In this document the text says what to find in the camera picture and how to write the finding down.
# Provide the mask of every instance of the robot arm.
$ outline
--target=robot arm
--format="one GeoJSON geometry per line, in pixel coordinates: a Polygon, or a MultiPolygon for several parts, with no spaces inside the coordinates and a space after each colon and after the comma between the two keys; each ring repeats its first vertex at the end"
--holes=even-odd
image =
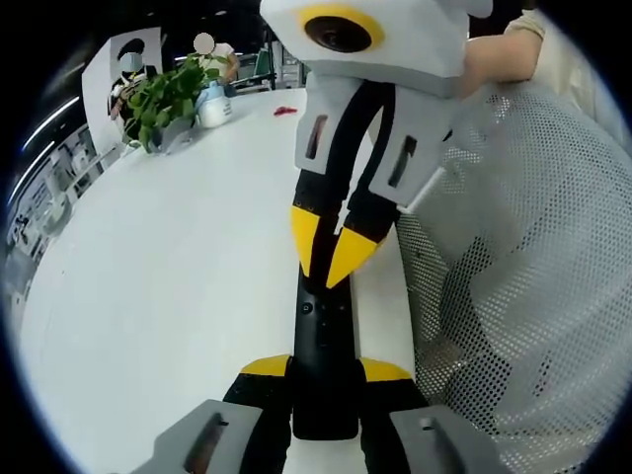
{"type": "Polygon", "coordinates": [[[384,240],[399,210],[412,211],[443,173],[458,105],[467,13],[490,0],[344,4],[265,0],[261,11],[285,47],[312,70],[296,140],[302,170],[292,207],[301,267],[332,288],[384,240]],[[332,239],[359,143],[383,109],[380,136],[332,239]],[[313,264],[318,262],[314,272],[313,264]]]}

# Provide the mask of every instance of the green leaf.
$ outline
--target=green leaf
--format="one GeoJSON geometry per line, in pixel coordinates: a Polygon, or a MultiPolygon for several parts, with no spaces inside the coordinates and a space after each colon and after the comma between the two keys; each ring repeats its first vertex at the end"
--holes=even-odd
{"type": "Polygon", "coordinates": [[[192,117],[195,113],[196,109],[194,107],[194,101],[191,99],[184,99],[182,102],[182,116],[192,117]]]}
{"type": "Polygon", "coordinates": [[[147,126],[142,126],[140,131],[138,132],[138,141],[142,143],[143,148],[147,153],[149,153],[149,136],[151,135],[151,130],[147,126]]]}
{"type": "Polygon", "coordinates": [[[160,128],[164,128],[165,126],[167,126],[169,124],[169,121],[170,118],[168,110],[162,110],[156,116],[156,126],[159,126],[160,128]]]}

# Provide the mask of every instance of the grey bracket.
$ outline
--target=grey bracket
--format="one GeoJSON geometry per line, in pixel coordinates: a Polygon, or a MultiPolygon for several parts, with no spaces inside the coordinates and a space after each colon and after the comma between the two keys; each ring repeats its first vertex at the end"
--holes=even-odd
{"type": "Polygon", "coordinates": [[[410,207],[443,173],[443,140],[459,105],[456,99],[397,87],[391,136],[369,190],[410,207]]]}
{"type": "Polygon", "coordinates": [[[494,441],[443,405],[391,413],[413,474],[509,474],[494,441]]]}
{"type": "Polygon", "coordinates": [[[196,446],[210,456],[206,473],[239,474],[261,413],[259,408],[207,400],[160,434],[153,457],[131,474],[187,474],[185,465],[196,446]]]}
{"type": "Polygon", "coordinates": [[[325,174],[334,133],[361,83],[361,80],[349,77],[327,76],[313,72],[307,75],[307,104],[296,131],[296,167],[325,174]],[[324,123],[319,132],[320,120],[324,123]],[[314,144],[317,144],[316,153],[310,157],[309,150],[314,144]]]}

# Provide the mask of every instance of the person's arm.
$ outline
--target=person's arm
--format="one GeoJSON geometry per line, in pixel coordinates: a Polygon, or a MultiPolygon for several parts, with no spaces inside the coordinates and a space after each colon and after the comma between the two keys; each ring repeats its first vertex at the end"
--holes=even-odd
{"type": "Polygon", "coordinates": [[[235,55],[234,52],[228,54],[228,68],[226,69],[226,73],[223,77],[224,84],[228,84],[235,80],[235,76],[237,75],[237,71],[239,70],[239,58],[235,55]]]}
{"type": "Polygon", "coordinates": [[[462,97],[488,82],[526,81],[533,76],[542,37],[530,30],[471,39],[465,46],[462,97]]]}

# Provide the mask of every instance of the person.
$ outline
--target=person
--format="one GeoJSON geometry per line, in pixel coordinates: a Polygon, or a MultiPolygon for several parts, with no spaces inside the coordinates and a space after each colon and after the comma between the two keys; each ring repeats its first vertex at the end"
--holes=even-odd
{"type": "Polygon", "coordinates": [[[529,2],[502,35],[471,39],[461,95],[487,82],[532,80],[550,87],[592,118],[630,155],[632,135],[607,87],[582,53],[529,2]]]}
{"type": "Polygon", "coordinates": [[[201,53],[199,65],[204,69],[217,69],[219,77],[217,82],[223,86],[226,97],[236,95],[235,88],[230,85],[237,77],[239,70],[239,58],[235,49],[227,42],[215,42],[209,34],[199,34],[194,41],[196,50],[201,53]]]}
{"type": "MultiPolygon", "coordinates": [[[[132,112],[127,100],[133,93],[134,87],[158,74],[156,66],[145,64],[142,54],[145,42],[140,38],[128,41],[118,52],[117,60],[120,67],[120,77],[113,83],[108,98],[108,114],[112,120],[120,117],[124,125],[131,119],[132,112]]],[[[129,139],[137,139],[140,123],[134,124],[126,131],[129,139]]]]}

